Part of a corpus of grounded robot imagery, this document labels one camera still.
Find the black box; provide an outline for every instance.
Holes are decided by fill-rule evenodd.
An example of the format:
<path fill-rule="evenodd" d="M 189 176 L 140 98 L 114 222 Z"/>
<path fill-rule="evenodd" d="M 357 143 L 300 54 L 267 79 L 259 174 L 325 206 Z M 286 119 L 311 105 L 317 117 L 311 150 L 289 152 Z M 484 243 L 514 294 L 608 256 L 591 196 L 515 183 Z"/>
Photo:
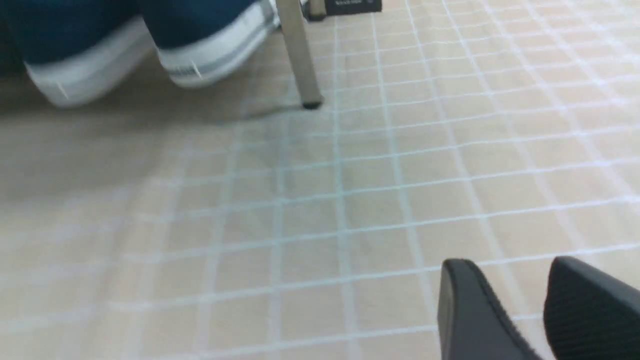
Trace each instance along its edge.
<path fill-rule="evenodd" d="M 382 0 L 324 0 L 327 16 L 382 11 Z"/>

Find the blue sneaker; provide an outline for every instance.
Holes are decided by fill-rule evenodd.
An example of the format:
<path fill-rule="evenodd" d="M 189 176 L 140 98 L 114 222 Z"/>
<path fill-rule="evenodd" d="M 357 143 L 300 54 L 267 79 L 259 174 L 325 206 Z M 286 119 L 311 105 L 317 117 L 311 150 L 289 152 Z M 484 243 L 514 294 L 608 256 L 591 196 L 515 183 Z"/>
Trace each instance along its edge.
<path fill-rule="evenodd" d="M 275 0 L 138 0 L 167 73 L 186 88 L 240 67 L 275 29 Z"/>
<path fill-rule="evenodd" d="M 0 0 L 35 85 L 77 106 L 119 84 L 153 50 L 135 0 Z"/>

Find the metal chair leg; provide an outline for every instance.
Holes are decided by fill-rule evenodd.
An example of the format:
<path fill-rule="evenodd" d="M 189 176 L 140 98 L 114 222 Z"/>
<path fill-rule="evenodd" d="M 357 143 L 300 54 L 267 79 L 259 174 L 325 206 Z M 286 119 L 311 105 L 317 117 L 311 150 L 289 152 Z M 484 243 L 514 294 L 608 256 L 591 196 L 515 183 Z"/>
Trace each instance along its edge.
<path fill-rule="evenodd" d="M 308 0 L 309 21 L 322 21 L 326 17 L 326 6 L 324 0 Z"/>
<path fill-rule="evenodd" d="M 316 69 L 305 31 L 300 0 L 276 0 L 289 61 L 296 77 L 298 92 L 305 109 L 317 109 L 323 103 Z"/>

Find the rubber foot cap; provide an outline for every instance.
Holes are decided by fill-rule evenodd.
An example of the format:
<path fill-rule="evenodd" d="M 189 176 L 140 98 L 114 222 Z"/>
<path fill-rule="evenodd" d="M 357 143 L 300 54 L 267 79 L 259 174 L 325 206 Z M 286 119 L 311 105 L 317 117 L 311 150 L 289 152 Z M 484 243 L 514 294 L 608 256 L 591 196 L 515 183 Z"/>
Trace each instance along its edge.
<path fill-rule="evenodd" d="M 302 107 L 307 109 L 307 110 L 316 110 L 318 109 L 320 106 L 322 106 L 322 101 L 316 101 L 316 102 L 303 102 L 302 103 Z"/>

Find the white rubber sole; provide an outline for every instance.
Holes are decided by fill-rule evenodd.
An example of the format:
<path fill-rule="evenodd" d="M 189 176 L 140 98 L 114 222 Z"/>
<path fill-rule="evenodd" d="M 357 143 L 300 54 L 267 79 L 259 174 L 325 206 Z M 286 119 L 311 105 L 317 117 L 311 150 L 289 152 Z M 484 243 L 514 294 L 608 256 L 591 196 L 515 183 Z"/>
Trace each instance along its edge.
<path fill-rule="evenodd" d="M 55 106 L 84 105 L 119 85 L 154 48 L 141 17 L 130 20 L 92 48 L 67 60 L 26 65 L 31 80 Z"/>
<path fill-rule="evenodd" d="M 266 4 L 254 3 L 226 28 L 194 44 L 159 49 L 160 63 L 171 80 L 184 88 L 200 88 L 238 69 L 280 24 L 275 0 Z"/>

